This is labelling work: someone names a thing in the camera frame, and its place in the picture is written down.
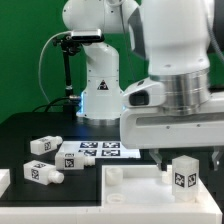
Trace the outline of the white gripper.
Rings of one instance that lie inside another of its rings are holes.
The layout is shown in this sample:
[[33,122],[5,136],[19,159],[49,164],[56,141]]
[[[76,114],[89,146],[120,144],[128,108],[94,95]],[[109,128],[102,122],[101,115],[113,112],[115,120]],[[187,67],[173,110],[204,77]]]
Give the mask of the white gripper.
[[128,97],[120,120],[120,139],[126,148],[150,149],[149,155],[161,171],[167,170],[158,149],[215,146],[213,170],[219,168],[224,145],[224,92],[210,95],[200,111],[187,116],[167,116],[154,107],[131,107]]

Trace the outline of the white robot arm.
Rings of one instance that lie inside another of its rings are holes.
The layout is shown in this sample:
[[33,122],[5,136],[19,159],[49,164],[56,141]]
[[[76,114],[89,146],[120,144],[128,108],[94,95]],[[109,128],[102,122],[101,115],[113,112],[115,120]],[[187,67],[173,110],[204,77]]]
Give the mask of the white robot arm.
[[[80,117],[117,119],[127,148],[224,148],[224,92],[209,90],[214,0],[68,0],[62,18],[84,45]],[[105,34],[128,33],[148,76],[119,87],[119,54]]]

